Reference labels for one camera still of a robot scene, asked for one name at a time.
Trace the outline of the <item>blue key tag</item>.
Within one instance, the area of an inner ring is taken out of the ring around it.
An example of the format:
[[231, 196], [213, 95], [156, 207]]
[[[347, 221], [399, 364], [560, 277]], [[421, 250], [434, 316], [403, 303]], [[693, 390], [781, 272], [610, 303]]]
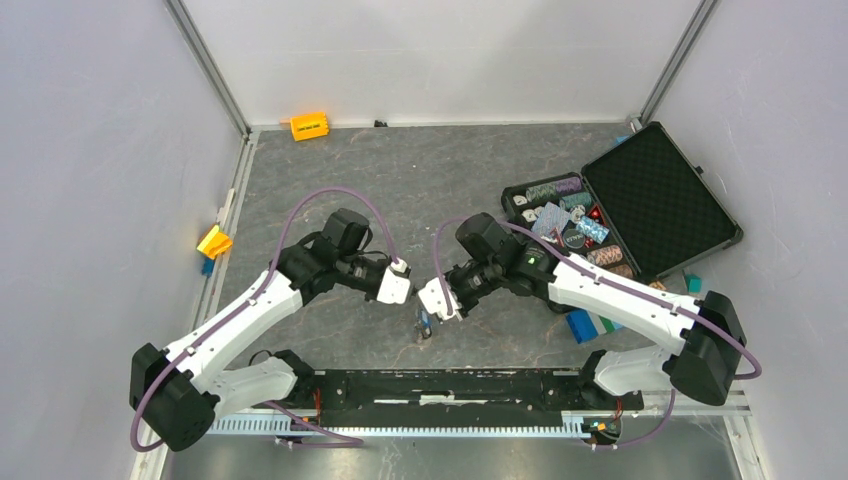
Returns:
[[432, 334], [432, 321], [426, 310], [419, 309], [417, 311], [419, 330], [424, 336]]

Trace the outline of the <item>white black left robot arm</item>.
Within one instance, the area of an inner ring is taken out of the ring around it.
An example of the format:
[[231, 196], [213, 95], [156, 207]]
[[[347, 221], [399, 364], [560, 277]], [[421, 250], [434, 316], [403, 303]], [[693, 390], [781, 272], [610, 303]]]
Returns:
[[404, 304], [411, 289], [409, 265], [367, 251], [372, 234], [364, 216], [340, 208], [322, 230], [282, 248], [243, 294], [202, 326], [162, 349], [141, 346], [131, 359], [132, 426], [151, 428], [159, 438], [154, 448], [182, 451], [216, 420], [288, 397], [311, 373], [295, 355], [274, 354], [238, 370], [229, 364], [272, 326], [337, 285], [368, 301]]

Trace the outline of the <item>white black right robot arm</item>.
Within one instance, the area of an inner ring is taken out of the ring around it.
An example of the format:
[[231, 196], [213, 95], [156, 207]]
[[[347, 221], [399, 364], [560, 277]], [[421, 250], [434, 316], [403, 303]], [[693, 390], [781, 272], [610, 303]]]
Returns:
[[456, 239], [470, 258], [449, 271], [438, 269], [418, 292], [429, 316], [460, 319], [482, 298], [505, 289], [597, 314], [652, 341], [635, 350], [594, 352], [580, 370], [589, 396], [673, 390], [721, 406], [735, 382], [763, 373], [731, 299], [721, 293], [699, 299], [650, 287], [562, 253], [488, 213], [459, 223]]

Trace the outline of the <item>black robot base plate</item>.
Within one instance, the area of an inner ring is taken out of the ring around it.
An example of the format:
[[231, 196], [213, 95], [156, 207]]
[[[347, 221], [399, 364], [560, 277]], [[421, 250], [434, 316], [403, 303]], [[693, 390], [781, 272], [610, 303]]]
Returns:
[[564, 412], [639, 411], [639, 393], [615, 398], [573, 369], [328, 369], [285, 399], [325, 427], [554, 427]]

